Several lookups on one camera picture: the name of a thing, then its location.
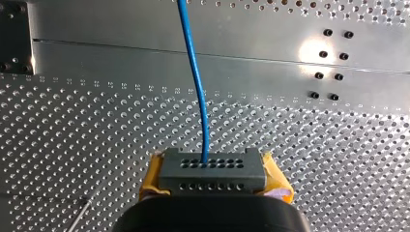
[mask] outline metal plate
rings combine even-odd
[[[189,4],[198,53],[395,72],[410,71],[408,10],[407,1],[389,0]],[[174,0],[43,0],[32,5],[32,17],[39,40],[186,50]],[[323,35],[327,28],[331,37]],[[342,37],[347,30],[355,33],[350,40]],[[318,56],[321,50],[328,51],[326,59]],[[341,52],[350,58],[338,59]]]
[[[32,2],[33,38],[47,42],[34,43],[39,75],[0,81],[0,187],[31,198],[8,201],[15,219],[13,230],[4,229],[64,231],[77,211],[59,212],[75,207],[45,199],[87,195],[94,203],[76,230],[109,231],[136,203],[150,154],[201,148],[176,4]],[[408,3],[191,2],[211,151],[272,151],[314,231],[408,231]],[[338,10],[336,18],[327,18],[327,4]],[[344,19],[347,12],[351,19]],[[392,24],[372,22],[379,13],[377,21]],[[330,38],[326,28],[334,30]],[[354,38],[343,38],[345,30]],[[319,49],[332,52],[318,59]],[[334,59],[341,51],[348,61]],[[315,79],[317,72],[325,77]],[[336,73],[344,79],[334,80]],[[310,91],[319,100],[307,98]],[[42,203],[33,206],[37,197]]]
[[[6,179],[2,189],[77,199],[92,195],[105,179],[77,229],[108,231],[136,202],[150,154],[166,147],[200,151],[196,97],[189,87],[188,63],[182,64],[187,57],[48,43],[36,43],[36,55],[44,61],[39,62],[44,75],[4,76],[0,82],[1,112],[6,117],[0,126],[5,141],[1,146],[5,154],[1,177]],[[212,89],[207,94],[212,152],[243,152],[246,147],[271,150],[296,190],[295,205],[315,231],[408,230],[410,132],[406,114],[382,112],[382,108],[374,110],[380,113],[347,106],[337,109],[331,101],[300,104],[293,99],[255,98],[254,93],[262,96],[255,92],[261,88],[256,84],[259,81],[249,86],[244,86],[248,81],[239,81],[233,86],[228,78],[232,75],[224,75],[232,70],[216,65],[210,69],[204,61],[208,58],[200,59],[207,73],[207,89]],[[233,63],[243,62],[222,60],[225,66],[221,67],[241,67]],[[260,69],[250,70],[252,79],[265,76],[257,72]],[[214,79],[207,79],[210,76],[218,77],[218,86],[212,84]],[[276,86],[283,78],[270,80],[270,86]],[[228,92],[235,88],[253,94],[230,98]],[[57,225],[50,228],[62,231]]]
[[[0,1],[0,72],[33,74],[27,3]]]

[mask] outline aluminum panel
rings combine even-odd
[[[40,74],[2,75],[0,81],[3,189],[34,197],[91,196],[77,230],[109,231],[136,203],[150,154],[167,147],[200,151],[188,58],[79,44],[34,47]],[[212,152],[272,151],[314,231],[408,231],[410,119],[404,107],[390,108],[406,104],[398,101],[407,98],[406,75],[317,66],[306,72],[295,64],[204,55],[199,62]],[[317,80],[311,75],[317,69],[346,77]],[[386,82],[386,75],[400,81]],[[295,101],[310,90],[338,91],[343,105]],[[18,210],[21,221],[40,220],[26,211]],[[73,218],[58,211],[46,221]],[[15,223],[16,231],[19,225],[28,228]],[[47,229],[65,226],[53,222]]]
[[[198,53],[409,72],[407,1],[190,2]],[[173,0],[43,0],[31,6],[35,39],[185,51]],[[328,28],[331,37],[323,35]],[[344,38],[346,31],[355,36]],[[319,57],[321,50],[327,58]],[[338,58],[341,52],[349,54],[347,61]]]

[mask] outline gray plastic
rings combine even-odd
[[[265,188],[266,176],[257,149],[244,154],[209,154],[207,163],[200,163],[199,153],[179,153],[167,149],[162,163],[160,189],[172,195],[216,193],[253,193]]]

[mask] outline wire insulation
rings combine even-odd
[[[205,163],[208,160],[209,149],[209,130],[208,130],[208,115],[206,110],[205,94],[202,88],[201,75],[199,73],[198,64],[196,62],[195,47],[193,46],[192,34],[190,32],[190,18],[187,11],[186,0],[178,0],[178,9],[181,18],[181,24],[184,31],[185,44],[187,46],[188,56],[190,58],[190,69],[192,71],[193,80],[195,82],[196,94],[199,101],[199,109],[201,112],[202,121],[202,156],[201,162]]]

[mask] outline black rubber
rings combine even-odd
[[[306,232],[307,221],[291,205],[270,197],[161,196],[129,208],[114,232]]]

